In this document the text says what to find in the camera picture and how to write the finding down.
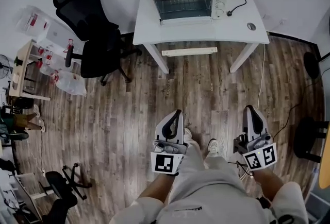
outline black stool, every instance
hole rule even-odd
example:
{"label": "black stool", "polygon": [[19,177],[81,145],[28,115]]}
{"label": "black stool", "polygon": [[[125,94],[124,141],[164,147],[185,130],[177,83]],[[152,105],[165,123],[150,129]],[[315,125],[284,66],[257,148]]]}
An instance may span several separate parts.
{"label": "black stool", "polygon": [[311,154],[315,140],[325,139],[326,133],[319,132],[319,129],[327,129],[329,122],[316,122],[312,117],[302,118],[295,131],[293,151],[298,158],[304,158],[316,163],[321,162],[321,157]]}

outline oven window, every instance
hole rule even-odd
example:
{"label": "oven window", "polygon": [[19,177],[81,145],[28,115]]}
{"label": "oven window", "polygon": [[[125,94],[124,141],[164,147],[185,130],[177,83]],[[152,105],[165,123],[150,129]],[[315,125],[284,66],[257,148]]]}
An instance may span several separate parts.
{"label": "oven window", "polygon": [[212,0],[154,0],[160,19],[211,16]]}

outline wooden floor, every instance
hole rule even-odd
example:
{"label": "wooden floor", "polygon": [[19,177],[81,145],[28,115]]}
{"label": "wooden floor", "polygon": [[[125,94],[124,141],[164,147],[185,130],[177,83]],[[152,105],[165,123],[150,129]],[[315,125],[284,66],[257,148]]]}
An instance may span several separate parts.
{"label": "wooden floor", "polygon": [[[289,109],[300,101],[304,87],[312,83],[303,67],[303,54],[311,49],[281,38],[270,37],[270,41],[259,109],[274,135],[286,123]],[[46,185],[41,168],[60,171],[63,164],[80,163],[85,180],[93,188],[87,191],[87,200],[79,200],[69,211],[69,222],[108,223],[153,180],[150,150],[155,127],[175,109],[183,110],[186,127],[203,148],[211,138],[217,138],[222,155],[236,161],[233,138],[241,133],[243,109],[258,104],[263,45],[234,74],[229,73],[229,67],[243,43],[187,42],[161,47],[215,45],[216,54],[168,58],[169,75],[163,74],[143,50],[141,57],[134,55],[123,61],[132,83],[126,84],[118,72],[111,75],[105,87],[96,79],[86,79],[86,98],[70,96],[40,75],[42,95],[52,98],[37,102],[47,131],[30,131],[28,140],[17,143],[20,170],[35,172]],[[294,130],[301,117],[311,115],[322,120],[323,113],[319,82],[307,89],[303,104],[292,111],[288,126],[275,139],[278,163],[274,171],[285,181],[298,182],[304,194],[316,165],[293,154]],[[260,194],[253,179],[245,178],[244,184],[252,196]],[[32,192],[40,190],[31,182],[26,185]],[[55,195],[39,199],[40,211],[46,214],[55,199]]]}

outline person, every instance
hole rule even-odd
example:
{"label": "person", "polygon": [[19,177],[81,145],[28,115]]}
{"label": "person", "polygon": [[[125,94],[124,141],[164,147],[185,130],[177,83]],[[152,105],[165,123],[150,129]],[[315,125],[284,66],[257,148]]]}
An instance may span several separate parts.
{"label": "person", "polygon": [[271,207],[264,209],[247,195],[232,165],[219,156],[215,139],[209,142],[203,162],[199,145],[188,129],[184,137],[188,148],[178,176],[158,175],[130,207],[114,215],[110,224],[308,223],[297,183],[283,184],[267,168],[254,171],[255,181],[271,201]]}
{"label": "person", "polygon": [[39,125],[31,123],[30,121],[34,118],[40,117],[40,111],[38,105],[34,104],[34,113],[25,115],[25,114],[9,114],[4,111],[1,112],[1,119],[6,124],[8,132],[13,130],[40,130],[41,132],[46,131],[45,122],[42,119],[39,119]]}

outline sneaker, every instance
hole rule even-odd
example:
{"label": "sneaker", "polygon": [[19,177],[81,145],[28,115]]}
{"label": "sneaker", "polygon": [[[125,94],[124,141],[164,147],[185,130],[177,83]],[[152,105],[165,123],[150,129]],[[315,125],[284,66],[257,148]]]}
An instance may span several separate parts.
{"label": "sneaker", "polygon": [[37,118],[39,118],[40,117],[40,111],[39,111],[39,107],[38,107],[38,105],[37,104],[34,104],[33,105],[33,112],[37,115]]}
{"label": "sneaker", "polygon": [[41,132],[45,132],[46,127],[45,127],[45,122],[43,121],[43,119],[39,119],[39,125],[41,126]]}
{"label": "sneaker", "polygon": [[219,143],[216,139],[211,139],[208,143],[208,153],[213,156],[217,156],[219,154]]}
{"label": "sneaker", "polygon": [[191,131],[188,128],[185,128],[184,141],[185,142],[192,141],[192,134],[191,134]]}

